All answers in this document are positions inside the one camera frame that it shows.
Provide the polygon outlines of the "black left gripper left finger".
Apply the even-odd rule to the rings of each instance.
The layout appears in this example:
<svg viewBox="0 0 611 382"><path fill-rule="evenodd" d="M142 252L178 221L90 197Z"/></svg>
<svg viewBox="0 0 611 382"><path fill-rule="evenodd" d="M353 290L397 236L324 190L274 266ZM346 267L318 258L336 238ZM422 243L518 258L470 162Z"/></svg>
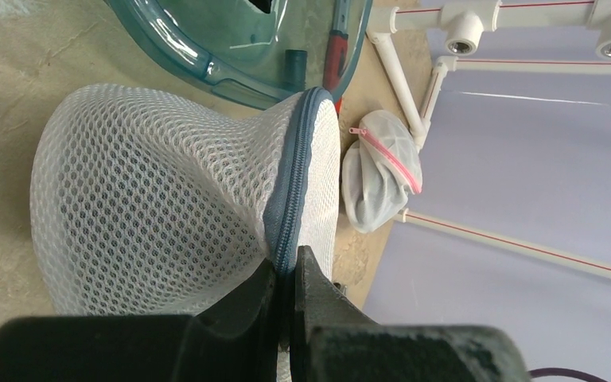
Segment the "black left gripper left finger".
<svg viewBox="0 0 611 382"><path fill-rule="evenodd" d="M0 381L269 381L276 274L254 274L198 315L17 318L0 327Z"/></svg>

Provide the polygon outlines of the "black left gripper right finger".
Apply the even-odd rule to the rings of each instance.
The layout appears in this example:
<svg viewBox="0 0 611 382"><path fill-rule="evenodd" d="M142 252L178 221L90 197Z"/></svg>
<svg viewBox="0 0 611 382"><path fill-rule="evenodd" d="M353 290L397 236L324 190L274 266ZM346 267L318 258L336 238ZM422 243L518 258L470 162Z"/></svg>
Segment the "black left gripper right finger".
<svg viewBox="0 0 611 382"><path fill-rule="evenodd" d="M294 269L294 381L528 381L520 351L481 325L381 325L322 273L313 251Z"/></svg>

